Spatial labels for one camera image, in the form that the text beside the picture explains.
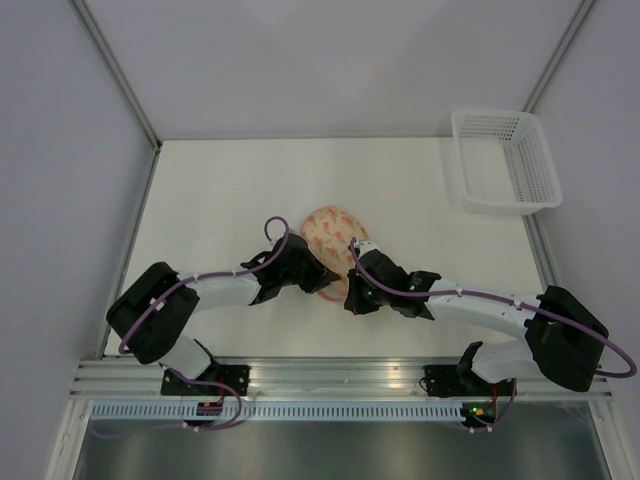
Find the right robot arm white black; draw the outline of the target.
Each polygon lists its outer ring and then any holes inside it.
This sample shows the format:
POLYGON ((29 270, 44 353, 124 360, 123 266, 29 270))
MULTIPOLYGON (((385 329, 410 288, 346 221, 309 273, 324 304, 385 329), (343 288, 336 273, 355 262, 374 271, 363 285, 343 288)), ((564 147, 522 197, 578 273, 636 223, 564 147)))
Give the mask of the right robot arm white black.
POLYGON ((462 322, 508 336, 466 348, 456 366, 463 392, 478 395, 504 380, 537 377, 575 392, 590 389, 609 332, 568 290, 476 290, 434 272, 406 272, 370 241, 357 243, 351 255, 345 310, 367 315, 388 307, 407 318, 462 322))

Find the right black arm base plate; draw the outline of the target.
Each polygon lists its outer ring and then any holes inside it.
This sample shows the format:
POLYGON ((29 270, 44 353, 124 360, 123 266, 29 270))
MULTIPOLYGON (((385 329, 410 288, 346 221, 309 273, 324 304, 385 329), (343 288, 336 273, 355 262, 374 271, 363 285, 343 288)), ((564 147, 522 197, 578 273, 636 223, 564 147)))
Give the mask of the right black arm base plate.
POLYGON ((509 397, 513 391, 513 382, 503 380, 489 383, 475 373, 458 372, 452 364, 434 364, 423 367, 422 385, 429 397, 509 397))

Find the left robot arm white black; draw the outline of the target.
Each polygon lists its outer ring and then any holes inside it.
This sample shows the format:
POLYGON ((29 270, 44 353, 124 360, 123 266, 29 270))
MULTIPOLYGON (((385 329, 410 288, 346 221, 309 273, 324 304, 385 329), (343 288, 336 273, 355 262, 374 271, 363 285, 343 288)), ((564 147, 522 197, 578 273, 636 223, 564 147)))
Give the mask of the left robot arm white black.
POLYGON ((254 306, 296 286, 314 294, 340 279, 296 234, 279 239, 236 270, 196 275, 156 262, 113 303, 106 321, 121 340, 120 350, 142 365, 158 363, 176 372, 195 395, 206 396, 218 384, 214 358, 185 327, 201 311, 225 306, 254 306))

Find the floral mesh laundry bag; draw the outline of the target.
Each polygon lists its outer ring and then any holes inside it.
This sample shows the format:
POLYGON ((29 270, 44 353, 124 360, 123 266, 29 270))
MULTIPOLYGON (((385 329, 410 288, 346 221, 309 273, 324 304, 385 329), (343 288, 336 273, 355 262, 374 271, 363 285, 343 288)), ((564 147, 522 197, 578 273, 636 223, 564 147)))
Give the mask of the floral mesh laundry bag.
POLYGON ((316 259, 338 275, 328 287, 321 288, 319 295, 327 301, 343 303, 348 293, 347 274, 354 266, 349 242, 352 238, 369 240, 366 228, 346 210, 330 205, 311 212, 299 233, 316 259))

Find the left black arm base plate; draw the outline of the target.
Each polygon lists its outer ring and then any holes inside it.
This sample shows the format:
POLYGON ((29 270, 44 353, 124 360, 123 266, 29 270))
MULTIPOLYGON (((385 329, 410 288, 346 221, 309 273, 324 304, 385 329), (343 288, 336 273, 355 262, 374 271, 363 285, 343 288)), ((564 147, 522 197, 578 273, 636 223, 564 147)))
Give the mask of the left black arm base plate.
POLYGON ((245 396, 250 383, 248 365, 218 364, 209 367, 195 382, 186 382, 170 370, 164 373, 160 393, 162 396, 227 396, 230 392, 212 382, 224 384, 245 396))

